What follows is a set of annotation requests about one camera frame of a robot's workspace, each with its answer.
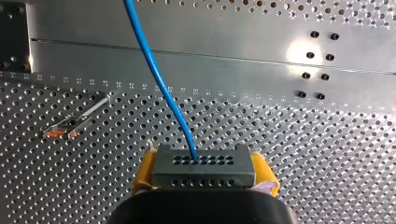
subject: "silver metal surface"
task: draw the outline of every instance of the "silver metal surface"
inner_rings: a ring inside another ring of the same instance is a hole
[[[228,150],[198,150],[194,161],[188,150],[158,148],[151,170],[153,186],[165,189],[251,188],[255,171],[245,145]]]
[[[32,55],[39,59],[34,66],[38,75],[16,78],[78,90],[141,88],[161,94],[139,50],[43,42],[31,45]],[[155,56],[166,83],[179,96],[204,95],[232,103],[317,105],[358,112],[396,110],[393,75],[163,52]],[[302,78],[304,72],[311,78]],[[322,74],[330,79],[320,79]],[[297,97],[297,91],[305,91],[306,98]],[[318,92],[326,99],[316,99]]]
[[[135,4],[156,50],[396,72],[393,0],[273,0],[261,7],[254,0],[233,2]],[[32,38],[138,48],[122,1],[41,0],[30,3],[29,12]],[[332,33],[340,39],[331,40]],[[307,59],[308,51],[316,57]],[[328,53],[334,61],[324,59]]]
[[[260,150],[302,223],[395,223],[395,2],[230,2],[136,2],[198,148]],[[35,73],[0,74],[0,218],[106,223],[130,196],[149,138],[187,144],[121,1],[31,1],[28,20]],[[335,60],[307,60],[308,50]],[[98,91],[114,102],[81,138],[35,137]]]

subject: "metal plate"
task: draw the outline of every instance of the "metal plate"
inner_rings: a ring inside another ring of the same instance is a hole
[[[251,188],[255,172],[248,147],[199,150],[194,161],[188,150],[160,145],[151,170],[153,186],[165,189]]]
[[[120,92],[81,138],[43,142],[35,138],[40,127],[89,98],[18,82],[2,81],[1,91],[6,223],[105,223],[130,195],[148,138],[187,148],[164,100],[142,89]],[[198,147],[260,150],[281,181],[280,199],[301,222],[395,221],[392,115],[212,100],[177,100]]]
[[[32,42],[32,55],[39,59],[34,64],[36,74],[14,77],[80,90],[142,88],[161,94],[139,50]],[[155,56],[168,86],[179,96],[358,112],[396,110],[392,75],[164,52]],[[302,78],[304,72],[311,78]],[[330,79],[320,79],[322,74]],[[305,91],[307,97],[297,97],[297,91]],[[325,100],[316,98],[319,92],[326,95]]]
[[[396,72],[394,1],[274,0],[261,1],[261,7],[259,1],[247,0],[246,6],[242,0],[232,2],[135,4],[156,50]],[[29,12],[32,38],[138,48],[122,1],[42,0],[31,3]],[[310,37],[313,30],[320,32],[319,38]],[[340,39],[331,40],[332,33]],[[316,57],[307,59],[308,51]],[[334,61],[324,59],[328,53],[335,55]]]
[[[280,199],[302,223],[395,223],[394,1],[196,2],[137,7],[198,148],[260,150],[282,182]],[[31,42],[34,74],[0,74],[0,218],[105,223],[129,197],[147,139],[187,145],[136,50],[121,1],[43,0],[27,9],[31,37],[49,41]],[[331,21],[341,9],[345,17]],[[325,21],[314,19],[319,13]],[[332,32],[341,38],[330,40]],[[302,45],[291,48],[294,41]],[[288,58],[288,49],[297,54]],[[336,60],[301,57],[310,49],[330,50]],[[329,81],[319,79],[323,73]],[[114,101],[81,138],[35,138],[55,117],[88,108],[97,90]]]
[[[0,2],[0,70],[30,73],[26,5]]]

